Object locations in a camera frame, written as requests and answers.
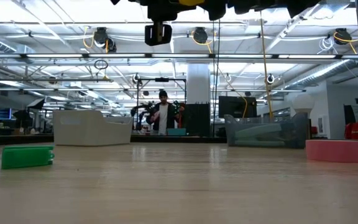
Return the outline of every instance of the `clear plastic bin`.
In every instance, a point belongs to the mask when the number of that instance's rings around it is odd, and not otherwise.
[[[229,146],[284,147],[303,149],[308,139],[308,115],[270,121],[263,118],[235,119],[224,115]]]

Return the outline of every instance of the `pink container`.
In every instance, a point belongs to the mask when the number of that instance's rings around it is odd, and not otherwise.
[[[309,160],[358,163],[358,141],[306,140]]]

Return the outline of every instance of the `man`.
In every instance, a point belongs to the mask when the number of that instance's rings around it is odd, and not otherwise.
[[[159,135],[166,135],[168,128],[175,128],[175,121],[179,120],[179,114],[175,114],[175,109],[171,103],[168,103],[166,91],[160,91],[158,95],[161,103],[154,107],[154,113],[147,118],[149,124],[154,123],[153,130],[158,131]]]

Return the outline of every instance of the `table surface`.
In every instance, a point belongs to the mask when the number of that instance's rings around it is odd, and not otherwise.
[[[0,169],[0,223],[355,224],[358,164],[225,144],[56,147],[52,166]]]

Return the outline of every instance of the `green block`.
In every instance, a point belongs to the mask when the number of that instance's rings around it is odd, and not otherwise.
[[[2,151],[2,169],[53,164],[53,146],[9,146]]]

